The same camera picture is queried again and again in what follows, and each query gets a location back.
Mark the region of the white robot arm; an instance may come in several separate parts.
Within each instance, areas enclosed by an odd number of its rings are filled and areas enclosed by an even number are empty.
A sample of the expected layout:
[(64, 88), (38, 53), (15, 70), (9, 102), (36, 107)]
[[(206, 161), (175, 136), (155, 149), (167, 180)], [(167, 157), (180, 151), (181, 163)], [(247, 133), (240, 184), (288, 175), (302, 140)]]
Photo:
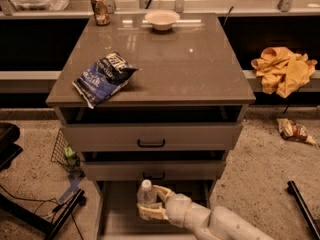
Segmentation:
[(216, 206), (213, 210), (199, 205), (184, 194), (152, 185), (160, 202), (137, 201), (143, 219), (166, 220), (191, 231), (197, 240), (274, 240), (231, 210)]

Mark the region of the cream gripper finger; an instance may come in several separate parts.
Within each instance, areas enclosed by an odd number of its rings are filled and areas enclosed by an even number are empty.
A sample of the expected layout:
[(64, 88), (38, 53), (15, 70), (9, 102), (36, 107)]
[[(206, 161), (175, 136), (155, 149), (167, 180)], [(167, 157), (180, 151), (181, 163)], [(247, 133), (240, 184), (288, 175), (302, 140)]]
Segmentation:
[(166, 210), (163, 208), (161, 203), (154, 204), (137, 204), (137, 208), (140, 214), (140, 217), (144, 220), (167, 220), (168, 216), (166, 214)]
[(173, 195), (173, 191), (169, 188), (159, 185), (155, 185), (154, 188), (156, 189), (157, 195), (163, 203), (166, 203), (169, 200), (169, 198)]

